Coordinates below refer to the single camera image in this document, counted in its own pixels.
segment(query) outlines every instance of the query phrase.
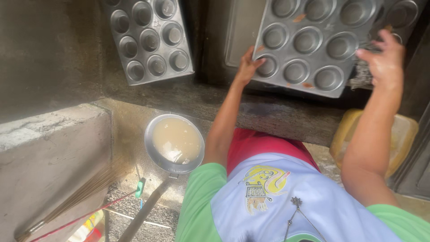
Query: muffin tin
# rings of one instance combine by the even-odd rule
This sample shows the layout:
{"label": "muffin tin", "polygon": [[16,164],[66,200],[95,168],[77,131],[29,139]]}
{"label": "muffin tin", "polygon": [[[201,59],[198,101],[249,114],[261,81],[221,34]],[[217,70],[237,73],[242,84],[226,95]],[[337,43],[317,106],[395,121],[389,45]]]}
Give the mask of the muffin tin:
{"label": "muffin tin", "polygon": [[389,28],[397,41],[406,45],[427,0],[384,1],[370,31],[370,38],[380,40],[378,30]]}
{"label": "muffin tin", "polygon": [[379,0],[267,0],[253,80],[338,98],[367,40]]}
{"label": "muffin tin", "polygon": [[129,85],[194,73],[177,0],[104,0]]}

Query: broom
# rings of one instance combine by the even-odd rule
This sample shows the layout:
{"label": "broom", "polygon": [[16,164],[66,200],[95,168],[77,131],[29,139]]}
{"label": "broom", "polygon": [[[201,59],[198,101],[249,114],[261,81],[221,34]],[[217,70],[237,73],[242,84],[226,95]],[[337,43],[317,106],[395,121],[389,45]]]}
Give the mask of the broom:
{"label": "broom", "polygon": [[44,219],[33,225],[31,228],[15,237],[17,242],[25,242],[32,234],[41,229],[47,223],[56,219],[58,216],[71,209],[85,199],[104,190],[106,187],[126,176],[131,171],[131,165],[126,162],[112,162],[103,167],[95,176],[89,179],[70,197],[68,197],[54,211],[48,214]]}

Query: red shorts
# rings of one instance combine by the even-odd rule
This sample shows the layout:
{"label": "red shorts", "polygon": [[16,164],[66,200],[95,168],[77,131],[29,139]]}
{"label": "red shorts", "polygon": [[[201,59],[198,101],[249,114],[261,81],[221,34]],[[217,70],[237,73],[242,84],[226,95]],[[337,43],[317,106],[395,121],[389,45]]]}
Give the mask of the red shorts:
{"label": "red shorts", "polygon": [[301,159],[321,172],[306,149],[297,140],[283,139],[263,132],[236,128],[227,156],[227,175],[242,161],[262,153],[281,153]]}

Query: necklace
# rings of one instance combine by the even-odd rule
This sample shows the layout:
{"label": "necklace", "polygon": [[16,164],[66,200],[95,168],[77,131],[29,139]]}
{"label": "necklace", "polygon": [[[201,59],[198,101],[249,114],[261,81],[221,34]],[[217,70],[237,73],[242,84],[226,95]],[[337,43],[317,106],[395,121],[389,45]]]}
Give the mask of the necklace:
{"label": "necklace", "polygon": [[284,238],[284,242],[287,241],[287,237],[288,237],[288,231],[290,229],[290,225],[293,224],[293,218],[295,216],[295,214],[298,212],[300,212],[305,218],[306,220],[312,225],[312,227],[318,232],[318,234],[321,236],[321,238],[327,242],[327,240],[324,238],[324,236],[319,232],[319,230],[309,221],[309,219],[306,217],[306,215],[304,215],[304,213],[300,210],[300,206],[302,204],[302,201],[300,200],[300,198],[294,197],[291,198],[291,202],[297,206],[296,210],[293,213],[293,216],[291,216],[290,220],[288,220],[288,227],[287,227],[287,232],[285,233],[285,238]]}

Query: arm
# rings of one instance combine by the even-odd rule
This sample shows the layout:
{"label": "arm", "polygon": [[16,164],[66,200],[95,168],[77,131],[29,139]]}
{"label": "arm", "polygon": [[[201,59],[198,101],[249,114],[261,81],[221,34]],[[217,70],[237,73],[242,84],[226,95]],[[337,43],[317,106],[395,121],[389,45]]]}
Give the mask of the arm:
{"label": "arm", "polygon": [[373,54],[358,50],[369,63],[373,93],[349,144],[341,170],[345,189],[364,206],[399,203],[385,183],[390,160],[391,127],[403,92],[404,48],[389,31],[379,32],[384,42],[373,42],[382,50]]}
{"label": "arm", "polygon": [[230,86],[227,97],[215,117],[206,138],[203,164],[219,163],[224,167],[227,166],[228,149],[233,138],[243,88],[250,82],[256,69],[265,62],[264,58],[252,61],[253,49],[254,47],[251,46],[242,56],[239,70]]}

